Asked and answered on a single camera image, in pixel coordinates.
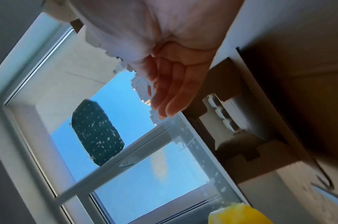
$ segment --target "yellow object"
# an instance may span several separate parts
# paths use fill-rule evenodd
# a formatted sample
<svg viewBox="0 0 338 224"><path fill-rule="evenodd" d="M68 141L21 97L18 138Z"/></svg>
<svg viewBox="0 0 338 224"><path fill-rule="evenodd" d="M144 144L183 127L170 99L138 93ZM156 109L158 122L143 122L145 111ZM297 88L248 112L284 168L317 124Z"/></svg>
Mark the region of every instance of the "yellow object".
<svg viewBox="0 0 338 224"><path fill-rule="evenodd" d="M246 204L234 204L210 213L208 224L272 224L272 222Z"/></svg>

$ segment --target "window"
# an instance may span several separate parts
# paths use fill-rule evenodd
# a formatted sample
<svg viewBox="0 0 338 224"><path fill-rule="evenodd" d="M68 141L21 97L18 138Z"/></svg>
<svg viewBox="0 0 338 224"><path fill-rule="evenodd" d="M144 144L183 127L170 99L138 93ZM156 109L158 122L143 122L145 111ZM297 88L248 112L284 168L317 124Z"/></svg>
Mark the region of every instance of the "window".
<svg viewBox="0 0 338 224"><path fill-rule="evenodd" d="M183 116L160 121L146 82L67 30L5 97L7 115L75 223L202 223L246 202Z"/></svg>

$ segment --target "sky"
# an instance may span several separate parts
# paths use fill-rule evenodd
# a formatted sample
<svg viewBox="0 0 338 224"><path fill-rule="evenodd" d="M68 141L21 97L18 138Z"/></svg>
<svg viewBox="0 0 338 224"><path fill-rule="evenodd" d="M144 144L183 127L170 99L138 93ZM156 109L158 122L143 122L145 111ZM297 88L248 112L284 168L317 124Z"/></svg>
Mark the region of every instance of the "sky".
<svg viewBox="0 0 338 224"><path fill-rule="evenodd" d="M105 111L125 147L155 128L150 106L131 87L134 73L122 72L91 100ZM66 120L51 137L76 181L98 166L89 158ZM182 143L169 143L96 190L116 224L127 224L140 216L209 182L192 154Z"/></svg>

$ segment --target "hand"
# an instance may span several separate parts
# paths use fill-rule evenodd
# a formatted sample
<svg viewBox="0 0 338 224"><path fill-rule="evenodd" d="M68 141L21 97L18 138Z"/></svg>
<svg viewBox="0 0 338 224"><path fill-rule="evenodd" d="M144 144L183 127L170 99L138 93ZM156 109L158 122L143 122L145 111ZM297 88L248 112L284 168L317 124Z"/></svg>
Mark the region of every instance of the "hand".
<svg viewBox="0 0 338 224"><path fill-rule="evenodd" d="M153 83L164 117L189 106L243 0L70 0L101 46Z"/></svg>

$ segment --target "white window frame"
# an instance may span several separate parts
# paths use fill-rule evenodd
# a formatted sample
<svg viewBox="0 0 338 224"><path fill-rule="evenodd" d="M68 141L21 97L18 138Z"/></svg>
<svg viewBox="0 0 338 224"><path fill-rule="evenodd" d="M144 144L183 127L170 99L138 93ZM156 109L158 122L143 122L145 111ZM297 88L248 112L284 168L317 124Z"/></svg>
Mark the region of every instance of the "white window frame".
<svg viewBox="0 0 338 224"><path fill-rule="evenodd" d="M58 150L55 148L55 145L43 125L41 118L38 116L36 108L30 105L8 105L12 101L13 97L15 97L15 95L26 85L42 64L46 62L50 55L55 52L55 50L71 34L71 32L73 32L73 29L64 28L63 33L58 33L58 40L55 41L55 39L53 39L53 44L49 43L47 45L48 47L52 47L48 50L43 49L42 52L46 53L44 55L39 54L38 61L33 60L31 65L28 66L30 70L28 72L23 71L22 75L16 79L10 88L6 90L5 94L0 98L0 107L2 108L2 111L6 116L6 120L12 127L12 130L16 134L18 140L22 143L21 149L24 153L28 153L32 158L32 160L26 162L40 174L41 178L44 178L46 183L44 187L51 189L51 194L55 198L53 206L59 207L70 223L82 224L93 222L95 224L107 224L107 215L102 213L102 210L95 202L94 196L91 195L91 193L106 182L110 181L112 178L170 143L174 137L169 135L167 132L170 127L159 125L128 146L125 150L122 150L121 153L98 168L91 175L87 176L78 183L75 182L65 162L59 155ZM214 162L238 197L244 203L249 204L237 185L216 160L214 155L187 121L185 116L182 113L179 113L178 116L185 122L187 127L189 127L189 130L193 133L199 144L202 145L209 158ZM132 164L132 166L124 167L122 164ZM50 174L51 172L54 172L55 169L59 169L58 178L61 177L62 182L56 180ZM215 196L216 195L214 194L210 194L211 198L214 198ZM148 223L151 216L160 219L163 216L159 216L158 214L163 209L168 210L166 206L172 206L173 204L177 204L179 201L181 204L185 201L188 205L192 205L196 204L197 200L201 199L197 197L195 191L189 192L188 194L167 203L166 205L136 219L131 223Z"/></svg>

